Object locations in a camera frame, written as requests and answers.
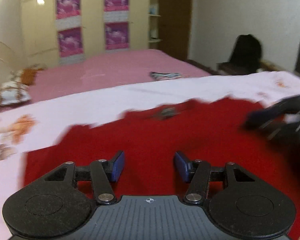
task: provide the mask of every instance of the pillow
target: pillow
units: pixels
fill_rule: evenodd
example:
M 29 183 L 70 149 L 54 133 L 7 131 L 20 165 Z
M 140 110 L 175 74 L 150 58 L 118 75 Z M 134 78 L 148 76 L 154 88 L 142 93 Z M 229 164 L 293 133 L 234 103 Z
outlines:
M 11 72 L 11 75 L 9 77 L 10 81 L 16 81 L 16 82 L 21 82 L 21 76 L 23 74 L 23 69 Z
M 0 106 L 20 104 L 31 99 L 28 86 L 16 81 L 3 83 L 0 87 Z
M 25 68 L 23 74 L 21 75 L 21 83 L 27 86 L 34 85 L 35 76 L 37 70 L 31 68 Z

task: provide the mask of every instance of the circular base plate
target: circular base plate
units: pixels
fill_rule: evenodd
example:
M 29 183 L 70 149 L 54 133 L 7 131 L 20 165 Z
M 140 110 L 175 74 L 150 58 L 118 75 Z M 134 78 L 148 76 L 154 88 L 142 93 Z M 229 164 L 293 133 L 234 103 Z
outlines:
M 216 194 L 209 203 L 209 213 L 225 232 L 256 239 L 285 233 L 293 224 L 296 210 L 280 191 L 240 186 Z
M 31 184 L 5 202 L 2 214 L 11 231 L 30 238 L 53 238 L 81 226 L 91 212 L 90 200 L 71 184 Z

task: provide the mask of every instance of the red cloth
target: red cloth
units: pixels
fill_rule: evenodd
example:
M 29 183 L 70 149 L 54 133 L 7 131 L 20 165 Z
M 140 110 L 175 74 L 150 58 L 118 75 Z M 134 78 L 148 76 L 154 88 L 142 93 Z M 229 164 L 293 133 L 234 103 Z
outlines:
M 211 104 L 190 100 L 175 107 L 180 114 L 164 121 L 153 117 L 157 108 L 129 112 L 121 120 L 93 129 L 73 126 L 58 145 L 27 155 L 24 184 L 66 161 L 88 165 L 124 150 L 125 168 L 113 186 L 117 197 L 184 194 L 187 185 L 173 167 L 174 153 L 181 150 L 189 159 L 207 160 L 213 166 L 235 162 L 288 195 L 297 208 L 290 237 L 298 239 L 300 181 L 281 151 L 241 128 L 246 114 L 261 106 L 226 98 Z M 89 185 L 80 189 L 91 193 L 85 186 Z

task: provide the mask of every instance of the striped cloth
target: striped cloth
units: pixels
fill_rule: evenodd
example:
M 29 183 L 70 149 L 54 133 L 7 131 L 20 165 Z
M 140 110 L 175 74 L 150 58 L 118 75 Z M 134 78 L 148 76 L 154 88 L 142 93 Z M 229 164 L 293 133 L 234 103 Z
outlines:
M 180 73 L 150 72 L 150 76 L 156 81 L 183 78 L 183 76 Z

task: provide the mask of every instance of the wooden door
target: wooden door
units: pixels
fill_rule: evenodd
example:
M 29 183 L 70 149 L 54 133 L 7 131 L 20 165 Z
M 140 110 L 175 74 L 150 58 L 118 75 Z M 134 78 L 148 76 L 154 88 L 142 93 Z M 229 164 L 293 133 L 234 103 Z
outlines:
M 191 28 L 192 0 L 159 0 L 158 49 L 168 55 L 186 60 Z

